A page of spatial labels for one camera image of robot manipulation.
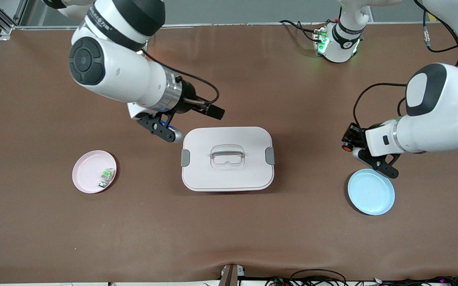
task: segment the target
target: light blue plate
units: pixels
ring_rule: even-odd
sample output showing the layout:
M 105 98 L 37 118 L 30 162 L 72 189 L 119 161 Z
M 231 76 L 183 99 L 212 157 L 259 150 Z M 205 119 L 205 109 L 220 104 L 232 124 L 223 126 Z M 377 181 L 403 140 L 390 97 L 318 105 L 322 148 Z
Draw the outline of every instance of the light blue plate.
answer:
M 390 179 L 371 169 L 355 172 L 349 179 L 347 192 L 353 205 L 369 215 L 386 213 L 395 201 Z

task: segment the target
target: black cable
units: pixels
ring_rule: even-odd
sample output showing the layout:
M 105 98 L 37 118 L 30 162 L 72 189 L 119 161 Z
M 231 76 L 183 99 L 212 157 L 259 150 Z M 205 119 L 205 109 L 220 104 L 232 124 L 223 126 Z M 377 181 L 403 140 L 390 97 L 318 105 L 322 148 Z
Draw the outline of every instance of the black cable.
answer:
M 415 2 L 415 4 L 420 7 L 423 11 L 433 15 L 434 17 L 436 17 L 436 15 L 432 14 L 430 11 L 427 10 L 427 8 L 425 8 L 424 5 L 422 5 L 420 2 L 418 2 L 418 0 L 413 0 Z M 455 31 L 447 24 L 445 23 L 443 20 L 441 20 L 440 18 L 436 17 L 439 22 L 441 24 L 443 24 L 443 26 L 448 30 L 448 32 L 450 32 L 450 35 L 453 37 L 453 40 L 455 40 L 456 42 L 456 46 L 458 47 L 458 36 L 457 34 L 455 33 Z
M 316 40 L 314 38 L 310 38 L 309 35 L 307 35 L 307 33 L 305 32 L 305 29 L 303 28 L 303 26 L 301 25 L 301 22 L 298 21 L 298 25 L 300 26 L 300 29 L 303 31 L 303 34 L 307 37 L 307 39 L 313 41 L 313 42 L 316 42 L 316 43 L 320 43 L 321 40 Z
M 424 11 L 423 11 L 423 29 L 424 29 L 424 31 L 427 30 L 427 22 L 425 21 L 425 18 L 426 18 L 426 17 L 427 17 L 427 11 L 424 10 Z M 431 52 L 445 52 L 445 51 L 449 51 L 449 50 L 455 49 L 455 48 L 457 48 L 457 46 L 449 47 L 449 48 L 442 49 L 442 50 L 434 50 L 434 49 L 431 48 L 430 45 L 427 46 L 427 49 L 428 49 L 429 51 L 431 51 Z
M 292 25 L 293 27 L 295 27 L 296 29 L 302 29 L 302 28 L 300 28 L 300 26 L 294 24 L 293 22 L 291 22 L 291 21 L 289 21 L 289 20 L 282 20 L 282 21 L 280 21 L 279 23 L 288 23 L 288 24 L 291 24 L 291 25 Z M 311 29 L 304 29 L 304 28 L 303 28 L 303 30 L 304 30 L 304 31 L 307 31 L 307 32 L 309 32 L 309 33 L 314 33 L 314 30 L 311 30 Z
M 166 64 L 164 64 L 164 63 L 162 63 L 162 62 L 160 62 L 160 61 L 157 60 L 156 58 L 153 58 L 153 57 L 152 57 L 150 54 L 148 54 L 148 52 L 145 51 L 145 50 L 142 50 L 142 52 L 143 52 L 148 58 L 150 58 L 153 62 L 156 62 L 156 63 L 158 63 L 159 65 L 161 65 L 161 66 L 163 66 L 163 67 L 165 67 L 165 68 L 168 68 L 168 69 L 171 70 L 171 71 L 175 71 L 175 72 L 180 73 L 180 74 L 182 74 L 182 75 L 185 75 L 185 76 L 189 76 L 189 77 L 191 77 L 191 78 L 194 78 L 194 79 L 200 81 L 201 83 L 205 83 L 206 85 L 209 85 L 211 88 L 213 88 L 214 91 L 215 91 L 215 93 L 216 93 L 217 95 L 215 96 L 215 98 L 214 98 L 213 100 L 206 101 L 206 102 L 205 102 L 205 105 L 210 105 L 210 104 L 215 103 L 215 102 L 218 100 L 218 98 L 220 97 L 220 91 L 218 91 L 218 88 L 215 87 L 215 85 L 213 85 L 213 84 L 210 83 L 209 81 L 207 81 L 207 80 L 205 80 L 205 79 L 202 79 L 202 78 L 200 78 L 200 77 L 198 77 L 198 76 L 196 76 L 196 75 L 189 74 L 189 73 L 186 73 L 186 72 L 184 72 L 184 71 L 180 71 L 180 70 L 178 70 L 178 69 L 175 69 L 175 68 L 173 68 L 173 67 L 170 67 L 170 66 L 168 66 L 168 65 L 166 65 Z
M 355 120 L 355 123 L 358 126 L 358 128 L 360 129 L 360 131 L 362 131 L 362 132 L 360 132 L 360 135 L 361 135 L 362 139 L 364 139 L 363 138 L 363 130 L 361 128 L 360 122 L 358 122 L 358 119 L 356 118 L 356 107 L 358 106 L 358 103 L 360 102 L 360 99 L 365 94 L 365 92 L 367 92 L 369 89 L 371 89 L 373 87 L 378 87 L 380 85 L 388 85 L 388 86 L 391 86 L 391 87 L 405 87 L 406 86 L 405 83 L 374 83 L 373 85 L 371 85 L 370 87 L 367 87 L 366 89 L 364 89 L 364 91 L 361 92 L 361 94 L 358 96 L 358 98 L 355 101 L 355 105 L 353 106 L 353 119 Z
M 298 284 L 296 281 L 294 280 L 291 280 L 291 282 L 293 282 L 293 284 L 296 284 L 296 286 L 305 286 L 305 282 L 302 282 L 302 285 Z
M 406 100 L 406 98 L 402 98 L 398 103 L 397 103 L 397 115 L 398 116 L 402 116 L 402 114 L 400 114 L 400 105 Z
M 323 282 L 332 285 L 332 282 L 335 282 L 336 285 L 338 286 L 339 285 L 338 283 L 341 282 L 344 286 L 348 286 L 346 280 L 340 280 L 337 278 L 332 278 L 332 277 L 328 277 L 324 275 L 309 276 L 309 277 L 304 277 L 303 279 L 308 279 L 308 280 L 313 280 L 313 281 L 318 280 L 319 282 L 317 282 L 315 285 L 321 284 Z
M 430 286 L 431 283 L 445 283 L 450 286 L 458 286 L 458 277 L 438 276 L 427 280 L 401 280 L 401 281 L 383 281 L 379 286 Z
M 322 268 L 312 268 L 312 269 L 303 269 L 303 270 L 299 270 L 299 271 L 296 271 L 295 273 L 291 274 L 291 277 L 289 277 L 289 279 L 293 279 L 293 277 L 299 273 L 303 273 L 303 272 L 312 272 L 312 271 L 320 271 L 320 272 L 330 272 L 330 273 L 334 273 L 340 277 L 342 277 L 342 279 L 344 279 L 344 283 L 347 282 L 347 279 L 345 278 L 344 275 L 338 273 L 337 271 L 333 271 L 333 270 L 328 270 L 328 269 L 322 269 Z

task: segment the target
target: white container lid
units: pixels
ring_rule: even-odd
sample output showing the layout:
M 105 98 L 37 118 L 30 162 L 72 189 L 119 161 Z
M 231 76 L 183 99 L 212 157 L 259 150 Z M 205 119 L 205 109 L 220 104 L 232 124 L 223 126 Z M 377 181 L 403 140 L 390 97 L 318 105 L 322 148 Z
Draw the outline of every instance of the white container lid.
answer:
M 183 183 L 193 191 L 262 190 L 273 181 L 270 134 L 260 127 L 199 128 L 183 141 Z

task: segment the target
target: pink plate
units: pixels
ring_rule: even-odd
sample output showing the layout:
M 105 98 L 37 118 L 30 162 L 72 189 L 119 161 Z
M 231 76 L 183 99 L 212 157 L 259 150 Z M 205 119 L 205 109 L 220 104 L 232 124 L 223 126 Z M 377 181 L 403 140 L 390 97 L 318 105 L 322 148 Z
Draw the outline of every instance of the pink plate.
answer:
M 85 193 L 97 193 L 105 188 L 98 186 L 100 176 L 107 168 L 114 168 L 113 178 L 116 176 L 116 160 L 102 150 L 87 152 L 75 163 L 72 171 L 72 181 L 76 188 Z

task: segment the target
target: black joint cap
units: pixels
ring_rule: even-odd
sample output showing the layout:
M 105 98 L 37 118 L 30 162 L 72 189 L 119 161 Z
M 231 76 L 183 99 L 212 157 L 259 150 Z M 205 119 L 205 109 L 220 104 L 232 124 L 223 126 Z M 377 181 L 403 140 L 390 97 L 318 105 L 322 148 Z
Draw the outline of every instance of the black joint cap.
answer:
M 136 31 L 152 36 L 165 23 L 165 4 L 160 0 L 113 0 L 114 6 Z
M 70 49 L 69 58 L 70 73 L 81 85 L 97 85 L 103 80 L 103 50 L 95 39 L 78 39 Z
M 63 9 L 66 8 L 67 6 L 61 2 L 61 0 L 43 0 L 45 5 L 53 8 L 53 9 Z
M 224 117 L 225 110 L 220 108 L 220 107 L 217 107 L 217 106 L 211 104 L 207 108 L 205 114 L 207 116 L 209 116 L 209 117 L 213 117 L 214 119 L 221 120 L 222 117 Z

